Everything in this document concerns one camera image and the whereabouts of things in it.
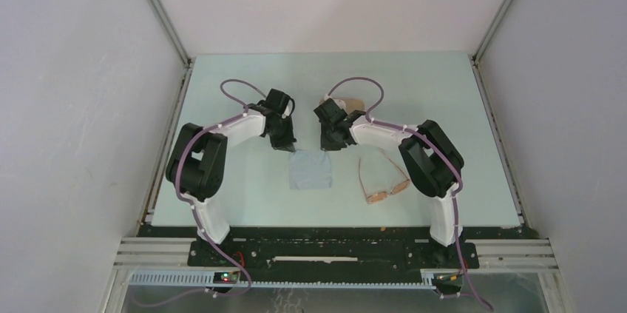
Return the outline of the pink glasses case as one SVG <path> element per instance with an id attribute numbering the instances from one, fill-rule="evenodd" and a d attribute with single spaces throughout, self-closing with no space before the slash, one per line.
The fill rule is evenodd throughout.
<path id="1" fill-rule="evenodd" d="M 322 105 L 326 100 L 332 99 L 331 97 L 324 97 L 319 101 L 319 105 Z M 355 110 L 365 111 L 365 103 L 360 98 L 341 98 L 346 102 L 346 110 L 344 110 L 347 114 L 352 113 Z"/>

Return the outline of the light blue cleaning cloth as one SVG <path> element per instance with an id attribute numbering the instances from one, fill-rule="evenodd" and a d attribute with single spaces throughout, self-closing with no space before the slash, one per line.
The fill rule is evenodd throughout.
<path id="1" fill-rule="evenodd" d="M 289 187 L 293 190 L 330 189 L 330 156 L 321 150 L 297 150 L 288 156 Z"/>

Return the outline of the orange tinted sunglasses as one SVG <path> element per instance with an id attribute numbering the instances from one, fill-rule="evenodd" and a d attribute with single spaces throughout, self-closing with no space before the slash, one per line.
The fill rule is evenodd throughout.
<path id="1" fill-rule="evenodd" d="M 380 148 L 359 158 L 358 181 L 369 205 L 399 194 L 411 185 L 408 174 Z"/>

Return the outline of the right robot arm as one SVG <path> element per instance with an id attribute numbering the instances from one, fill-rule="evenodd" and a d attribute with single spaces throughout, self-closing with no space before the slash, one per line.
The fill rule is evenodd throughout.
<path id="1" fill-rule="evenodd" d="M 438 123 L 392 124 L 368 118 L 361 110 L 347 113 L 332 99 L 314 113 L 325 150 L 369 145 L 399 152 L 412 184 L 430 199 L 430 239 L 435 242 L 430 247 L 431 260 L 440 267 L 456 262 L 460 256 L 456 242 L 462 234 L 456 197 L 463 188 L 464 159 Z"/>

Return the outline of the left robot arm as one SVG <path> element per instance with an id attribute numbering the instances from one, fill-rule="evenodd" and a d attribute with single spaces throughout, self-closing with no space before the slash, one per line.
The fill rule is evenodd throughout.
<path id="1" fill-rule="evenodd" d="M 272 89 L 243 111 L 215 125 L 182 126 L 166 165 L 166 180 L 174 185 L 177 198 L 189 205 L 198 235 L 209 242 L 205 256 L 216 266 L 231 262 L 234 247 L 226 239 L 230 226 L 213 197 L 224 178 L 230 148 L 252 138 L 268 138 L 272 149 L 294 152 L 296 138 L 292 113 L 295 100 Z"/>

